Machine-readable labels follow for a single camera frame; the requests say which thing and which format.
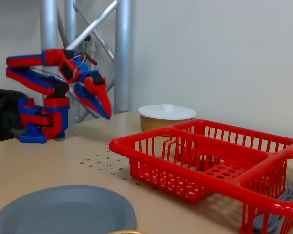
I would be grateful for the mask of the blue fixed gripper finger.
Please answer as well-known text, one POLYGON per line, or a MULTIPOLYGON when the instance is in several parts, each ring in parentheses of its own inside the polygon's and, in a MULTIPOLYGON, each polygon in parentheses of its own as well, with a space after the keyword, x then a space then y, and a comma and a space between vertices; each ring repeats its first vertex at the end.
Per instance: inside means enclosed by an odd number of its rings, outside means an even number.
POLYGON ((75 89, 74 94, 77 96, 77 99, 81 104, 85 105, 99 116, 105 119, 110 119, 110 100, 107 93, 100 96, 100 100, 98 100, 95 95, 88 94, 83 89, 75 89))

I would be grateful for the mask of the blue gripper body black motor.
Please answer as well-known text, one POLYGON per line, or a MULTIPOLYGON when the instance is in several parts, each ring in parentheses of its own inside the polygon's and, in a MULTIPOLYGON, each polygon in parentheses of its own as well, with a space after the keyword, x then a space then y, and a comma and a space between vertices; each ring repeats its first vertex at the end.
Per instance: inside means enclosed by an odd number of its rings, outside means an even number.
POLYGON ((106 90, 105 76, 100 74, 98 70, 83 73, 76 84, 81 85, 86 90, 106 90))

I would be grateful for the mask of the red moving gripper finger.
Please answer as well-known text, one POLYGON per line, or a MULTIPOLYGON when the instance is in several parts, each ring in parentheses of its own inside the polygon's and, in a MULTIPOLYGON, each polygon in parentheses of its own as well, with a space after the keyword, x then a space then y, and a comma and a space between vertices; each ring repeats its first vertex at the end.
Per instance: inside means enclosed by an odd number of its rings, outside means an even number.
POLYGON ((86 90, 94 94, 108 117, 112 115, 112 107, 107 94, 105 76, 87 76, 84 78, 86 90))

